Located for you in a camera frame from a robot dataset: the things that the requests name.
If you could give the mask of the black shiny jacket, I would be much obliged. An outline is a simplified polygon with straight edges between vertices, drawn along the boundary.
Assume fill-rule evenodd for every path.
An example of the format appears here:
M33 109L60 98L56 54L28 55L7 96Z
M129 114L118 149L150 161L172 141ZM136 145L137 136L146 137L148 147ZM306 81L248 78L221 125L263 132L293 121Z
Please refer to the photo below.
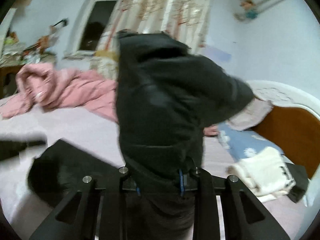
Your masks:
M118 126L117 168L59 139L29 169L29 189L52 207L31 239L185 239L194 223L195 192L185 178L201 167L204 130L242 111L249 85L166 33L117 33L118 77L27 64L3 118L83 106Z

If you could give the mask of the folded cream sweatshirt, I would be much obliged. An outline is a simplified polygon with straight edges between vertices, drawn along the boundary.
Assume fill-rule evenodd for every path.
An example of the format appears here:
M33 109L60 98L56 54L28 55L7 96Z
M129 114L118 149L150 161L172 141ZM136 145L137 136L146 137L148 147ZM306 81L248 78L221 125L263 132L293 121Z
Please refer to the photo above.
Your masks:
M296 181L278 150L266 147L258 154L241 159L227 168L262 202L289 194Z

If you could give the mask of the folded dark garment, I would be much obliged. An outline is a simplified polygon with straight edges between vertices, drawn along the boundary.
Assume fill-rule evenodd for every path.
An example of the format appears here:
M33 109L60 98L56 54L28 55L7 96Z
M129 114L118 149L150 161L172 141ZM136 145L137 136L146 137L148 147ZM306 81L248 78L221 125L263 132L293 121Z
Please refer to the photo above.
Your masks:
M292 202L298 203L304 197L308 189L308 175L305 167L302 165L295 165L291 163L286 163L286 165L291 176L296 182L295 186L291 188L287 196Z

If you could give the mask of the blue floral pillow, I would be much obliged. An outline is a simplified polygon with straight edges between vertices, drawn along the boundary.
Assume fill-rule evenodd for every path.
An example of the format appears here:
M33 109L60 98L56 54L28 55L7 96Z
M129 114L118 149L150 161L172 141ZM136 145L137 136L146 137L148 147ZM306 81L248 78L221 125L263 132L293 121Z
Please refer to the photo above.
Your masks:
M251 129L237 131L225 123L219 124L217 129L219 143L235 161L253 157L266 147L275 148L281 155L285 154L278 145Z

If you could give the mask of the pink floral bed sheet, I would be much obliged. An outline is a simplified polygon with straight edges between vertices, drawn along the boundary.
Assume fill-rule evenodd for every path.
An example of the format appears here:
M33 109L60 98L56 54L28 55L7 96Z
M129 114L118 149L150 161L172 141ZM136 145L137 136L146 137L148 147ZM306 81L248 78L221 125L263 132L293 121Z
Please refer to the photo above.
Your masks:
M10 135L23 139L45 135L49 146L59 139L65 139L116 167L124 164L118 147L118 126L82 107L61 108L52 112L34 107L28 113L1 120L1 136ZM28 239L51 211L27 186L27 175L33 159L44 150L44 147L29 148L19 156L1 162L3 213L21 239ZM304 201L294 203L287 196L282 196L266 202L264 206L289 237L296 239L306 212Z

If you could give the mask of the white and wood headboard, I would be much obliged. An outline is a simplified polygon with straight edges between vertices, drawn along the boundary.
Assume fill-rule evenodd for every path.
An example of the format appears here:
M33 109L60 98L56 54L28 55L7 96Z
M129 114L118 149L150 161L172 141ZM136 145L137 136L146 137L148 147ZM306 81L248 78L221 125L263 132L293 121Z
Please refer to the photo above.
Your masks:
M277 144L312 179L319 167L319 99L275 81L250 80L256 98L270 101L272 111L253 130Z

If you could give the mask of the pink pillow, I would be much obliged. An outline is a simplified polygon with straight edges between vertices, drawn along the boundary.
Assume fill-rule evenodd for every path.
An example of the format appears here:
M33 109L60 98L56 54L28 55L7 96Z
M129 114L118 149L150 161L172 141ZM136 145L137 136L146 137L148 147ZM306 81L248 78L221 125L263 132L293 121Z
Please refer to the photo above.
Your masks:
M270 101L253 99L240 113L227 121L228 126L236 131L244 131L257 126L272 111Z

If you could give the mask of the pink quilt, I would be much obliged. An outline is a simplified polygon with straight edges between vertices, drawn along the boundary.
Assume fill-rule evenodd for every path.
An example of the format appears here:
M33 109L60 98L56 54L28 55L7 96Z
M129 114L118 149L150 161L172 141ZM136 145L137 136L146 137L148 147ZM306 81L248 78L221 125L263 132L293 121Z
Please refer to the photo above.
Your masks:
M115 121L122 142L170 145L218 135L214 113L219 97L208 80L188 80L168 68L124 68L117 80L95 70L56 70L52 64L27 64L16 75L18 94L1 108L9 119L30 111L84 107Z

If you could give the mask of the cluttered wooden desk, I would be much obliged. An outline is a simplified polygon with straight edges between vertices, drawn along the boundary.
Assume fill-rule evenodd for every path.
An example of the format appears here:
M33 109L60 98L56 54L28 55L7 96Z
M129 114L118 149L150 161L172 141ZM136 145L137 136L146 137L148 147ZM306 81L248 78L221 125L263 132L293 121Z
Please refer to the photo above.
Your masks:
M56 42L57 28L49 27L49 34L35 44L26 46L13 31L8 31L1 49L1 98L9 94L9 85L26 64L56 63L56 54L50 50Z

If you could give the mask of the pink desk lamp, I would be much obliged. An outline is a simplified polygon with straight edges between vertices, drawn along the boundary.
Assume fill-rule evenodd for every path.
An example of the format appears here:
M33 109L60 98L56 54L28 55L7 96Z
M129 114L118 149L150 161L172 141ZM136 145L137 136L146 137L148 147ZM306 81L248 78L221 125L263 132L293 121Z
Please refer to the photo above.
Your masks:
M50 34L54 34L58 29L66 27L68 25L68 22L69 22L68 18L63 18L56 24L50 25L49 26Z

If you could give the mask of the white framed window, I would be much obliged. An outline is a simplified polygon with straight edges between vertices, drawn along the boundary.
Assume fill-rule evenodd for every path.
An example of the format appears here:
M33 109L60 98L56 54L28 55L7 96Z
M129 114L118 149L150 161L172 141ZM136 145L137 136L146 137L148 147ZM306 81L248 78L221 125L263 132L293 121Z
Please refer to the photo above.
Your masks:
M119 2L120 0L85 0L75 20L64 55L93 54L112 11Z

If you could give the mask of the tree print curtain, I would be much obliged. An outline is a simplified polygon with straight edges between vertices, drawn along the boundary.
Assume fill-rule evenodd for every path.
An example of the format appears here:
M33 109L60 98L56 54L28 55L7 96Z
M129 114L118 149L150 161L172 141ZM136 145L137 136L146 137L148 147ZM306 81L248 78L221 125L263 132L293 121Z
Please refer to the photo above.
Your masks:
M167 33L201 54L206 43L211 0L120 0L99 39L90 68L107 79L118 74L117 32Z

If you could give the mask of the pale poster on wall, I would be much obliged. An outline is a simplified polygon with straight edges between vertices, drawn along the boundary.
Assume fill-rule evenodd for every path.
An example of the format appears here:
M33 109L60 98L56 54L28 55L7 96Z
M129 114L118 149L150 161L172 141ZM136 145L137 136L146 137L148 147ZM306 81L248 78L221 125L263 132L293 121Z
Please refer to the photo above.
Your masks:
M232 55L216 48L215 46L205 46L203 55L215 63L227 63L231 61Z

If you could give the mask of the wall hung doll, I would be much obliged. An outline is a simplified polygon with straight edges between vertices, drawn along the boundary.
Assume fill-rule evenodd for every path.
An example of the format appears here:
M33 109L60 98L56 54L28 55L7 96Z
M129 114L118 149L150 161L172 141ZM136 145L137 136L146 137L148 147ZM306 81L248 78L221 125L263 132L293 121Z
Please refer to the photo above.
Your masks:
M258 7L252 0L243 0L240 7L242 7L243 12L234 14L235 19L240 22L254 20L259 15Z

